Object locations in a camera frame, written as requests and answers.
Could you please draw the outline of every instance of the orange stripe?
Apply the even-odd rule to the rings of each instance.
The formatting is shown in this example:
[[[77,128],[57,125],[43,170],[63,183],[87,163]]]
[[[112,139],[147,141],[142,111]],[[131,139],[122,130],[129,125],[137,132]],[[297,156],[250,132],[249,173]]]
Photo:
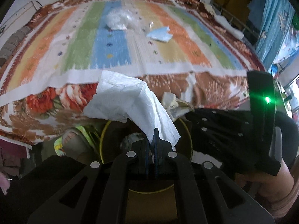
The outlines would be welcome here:
[[[179,44],[180,48],[188,56],[192,64],[212,67],[210,61],[201,52],[197,44],[189,38],[187,31],[177,23],[170,15],[165,12],[159,5],[147,3],[151,10],[159,17],[164,26],[169,26],[170,34]]]
[[[14,83],[9,86],[10,90],[20,86],[24,81],[29,82],[32,80],[38,63],[49,50],[54,36],[61,30],[62,26],[76,9],[77,7],[72,7],[59,12],[39,34],[40,36],[36,38],[36,41],[32,42],[31,46],[27,49],[27,55],[24,54],[21,59],[22,62],[19,64],[14,78],[11,80]]]

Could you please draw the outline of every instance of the green stripe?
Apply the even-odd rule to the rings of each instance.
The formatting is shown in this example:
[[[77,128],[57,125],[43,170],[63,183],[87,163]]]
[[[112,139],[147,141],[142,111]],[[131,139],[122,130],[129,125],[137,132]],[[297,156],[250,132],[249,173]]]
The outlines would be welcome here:
[[[72,68],[87,69],[89,67],[90,55],[104,6],[105,2],[94,2],[84,16],[81,27],[66,51],[62,73]]]
[[[180,19],[182,19],[185,23],[189,24],[192,30],[196,33],[196,35],[201,39],[202,42],[210,47],[212,53],[219,60],[221,65],[227,69],[235,69],[231,60],[227,57],[227,55],[218,47],[217,43],[213,41],[213,39],[206,34],[201,27],[190,17],[186,16],[179,8],[168,6],[168,8],[173,11]]]

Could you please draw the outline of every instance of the clear plastic bag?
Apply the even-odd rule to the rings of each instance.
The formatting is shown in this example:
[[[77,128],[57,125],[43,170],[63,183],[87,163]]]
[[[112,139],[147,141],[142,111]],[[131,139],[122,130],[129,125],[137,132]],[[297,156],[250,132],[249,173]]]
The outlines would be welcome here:
[[[112,30],[135,29],[138,26],[138,18],[128,9],[115,8],[107,14],[106,24]]]

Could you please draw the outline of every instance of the person's hand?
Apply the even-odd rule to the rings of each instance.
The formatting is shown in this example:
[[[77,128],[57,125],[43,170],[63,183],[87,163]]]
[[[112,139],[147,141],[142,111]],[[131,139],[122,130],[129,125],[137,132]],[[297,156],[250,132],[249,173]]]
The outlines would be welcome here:
[[[281,160],[281,168],[277,176],[272,176],[264,172],[249,173],[246,175],[236,173],[235,182],[241,188],[245,186],[247,181],[261,183],[258,193],[270,202],[283,199],[291,192],[294,186],[294,179],[283,159]]]

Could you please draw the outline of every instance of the patterned curtain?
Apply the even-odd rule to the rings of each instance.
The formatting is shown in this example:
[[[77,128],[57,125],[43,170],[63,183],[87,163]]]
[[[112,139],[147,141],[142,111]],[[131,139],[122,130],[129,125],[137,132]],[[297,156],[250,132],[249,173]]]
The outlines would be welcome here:
[[[289,32],[295,10],[288,0],[266,0],[257,54],[269,70]]]

